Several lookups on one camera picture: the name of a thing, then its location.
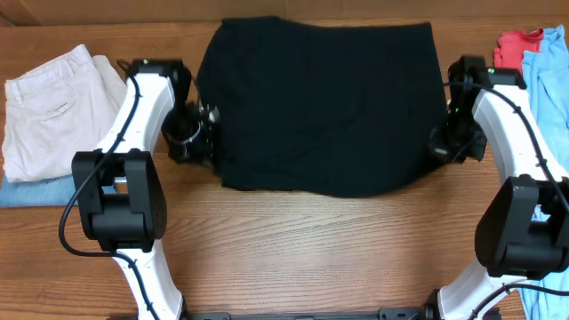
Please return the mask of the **black t-shirt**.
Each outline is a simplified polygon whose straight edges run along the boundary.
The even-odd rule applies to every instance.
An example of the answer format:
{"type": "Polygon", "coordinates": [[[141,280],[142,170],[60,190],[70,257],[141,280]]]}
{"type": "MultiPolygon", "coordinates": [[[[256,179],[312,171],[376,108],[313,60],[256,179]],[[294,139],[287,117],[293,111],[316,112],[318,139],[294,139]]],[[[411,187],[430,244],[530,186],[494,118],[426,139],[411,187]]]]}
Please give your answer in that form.
{"type": "Polygon", "coordinates": [[[429,23],[225,19],[197,83],[220,112],[226,187],[377,196],[438,167],[429,135],[447,111],[429,23]]]}

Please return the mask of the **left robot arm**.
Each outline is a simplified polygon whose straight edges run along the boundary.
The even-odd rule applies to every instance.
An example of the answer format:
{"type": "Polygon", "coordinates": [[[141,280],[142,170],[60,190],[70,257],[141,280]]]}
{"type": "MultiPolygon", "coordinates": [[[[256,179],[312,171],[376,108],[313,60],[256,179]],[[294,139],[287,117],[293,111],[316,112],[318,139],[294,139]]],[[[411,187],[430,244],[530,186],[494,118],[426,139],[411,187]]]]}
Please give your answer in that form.
{"type": "Polygon", "coordinates": [[[137,304],[137,319],[187,319],[164,253],[167,204],[152,158],[160,137],[178,164],[213,164],[219,110],[188,100],[196,87],[181,60],[119,61],[127,93],[108,134],[71,162],[85,236],[122,270],[137,304]]]}

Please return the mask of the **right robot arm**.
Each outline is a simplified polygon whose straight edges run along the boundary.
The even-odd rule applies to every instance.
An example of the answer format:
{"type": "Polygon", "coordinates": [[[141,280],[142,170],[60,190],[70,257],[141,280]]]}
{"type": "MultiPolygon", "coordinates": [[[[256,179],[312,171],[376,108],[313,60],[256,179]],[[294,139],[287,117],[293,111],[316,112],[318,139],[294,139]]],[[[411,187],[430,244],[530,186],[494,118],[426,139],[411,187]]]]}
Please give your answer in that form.
{"type": "Polygon", "coordinates": [[[512,291],[562,295],[535,281],[568,268],[568,173],[532,117],[518,70],[463,56],[449,67],[446,85],[449,112],[430,134],[430,154],[461,163],[482,160],[490,148],[501,188],[477,224],[475,259],[414,318],[499,319],[495,306],[512,291]]]}

